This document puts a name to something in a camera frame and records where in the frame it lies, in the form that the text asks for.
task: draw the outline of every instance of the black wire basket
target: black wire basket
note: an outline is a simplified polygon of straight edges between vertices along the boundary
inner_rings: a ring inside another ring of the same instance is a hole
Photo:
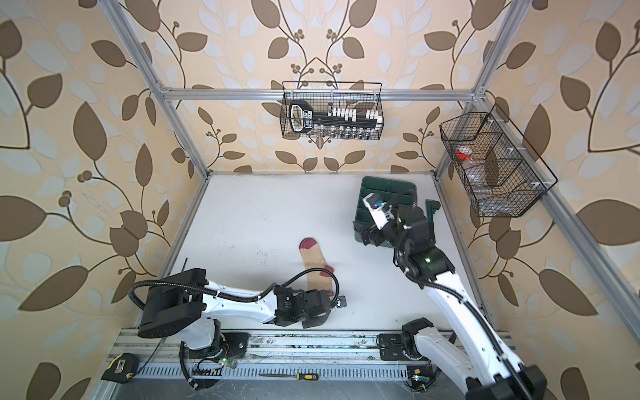
[[[285,139],[380,140],[381,83],[285,81],[280,127]]]
[[[495,107],[488,113],[465,113],[445,121],[440,134],[477,215],[516,218],[556,184],[557,177],[515,125],[523,140],[513,143],[500,126],[509,121]],[[525,158],[544,166],[549,174],[536,173]]]

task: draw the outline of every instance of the wallpaper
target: wallpaper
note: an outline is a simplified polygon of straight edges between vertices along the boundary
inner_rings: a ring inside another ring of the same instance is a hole
[[[128,288],[157,275],[200,183],[94,6],[0,1],[6,399],[88,396],[139,315]]]
[[[277,102],[184,100],[179,111],[210,170],[244,173],[434,170],[438,125],[460,113],[456,102],[383,102],[380,140],[343,140],[283,138]],[[183,160],[180,149],[173,155]]]
[[[640,348],[544,206],[480,219],[451,177],[445,195],[492,316],[545,374],[545,400],[635,399]]]
[[[163,84],[470,89],[506,0],[123,0]]]
[[[534,2],[488,92],[542,153],[565,200],[635,292],[639,18],[637,1]]]

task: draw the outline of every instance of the green plastic organizer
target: green plastic organizer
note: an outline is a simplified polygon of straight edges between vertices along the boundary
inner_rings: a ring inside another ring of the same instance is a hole
[[[413,189],[415,190],[415,184],[411,182],[405,182],[403,180],[394,179],[382,179],[376,177],[364,177],[362,178],[362,184],[360,185],[360,196],[358,197],[358,208],[356,209],[355,221],[364,225],[370,225],[373,223],[373,218],[369,210],[362,203],[362,198],[369,193],[377,193],[382,197],[382,200],[387,202],[396,193],[402,193],[403,191]],[[410,195],[401,195],[398,199],[399,205],[411,205],[412,199]],[[358,232],[354,232],[355,239],[362,243],[362,237]],[[389,242],[384,242],[380,246],[392,248],[393,246]]]

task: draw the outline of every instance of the wire basket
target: wire basket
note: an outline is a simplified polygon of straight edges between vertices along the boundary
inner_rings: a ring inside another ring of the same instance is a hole
[[[494,106],[488,113],[465,113],[440,124],[444,147],[479,217],[520,217],[557,182],[524,135],[525,144],[516,145],[504,133],[502,115]],[[539,176],[525,154],[550,175]]]
[[[381,83],[285,81],[282,137],[380,140],[385,121]]]

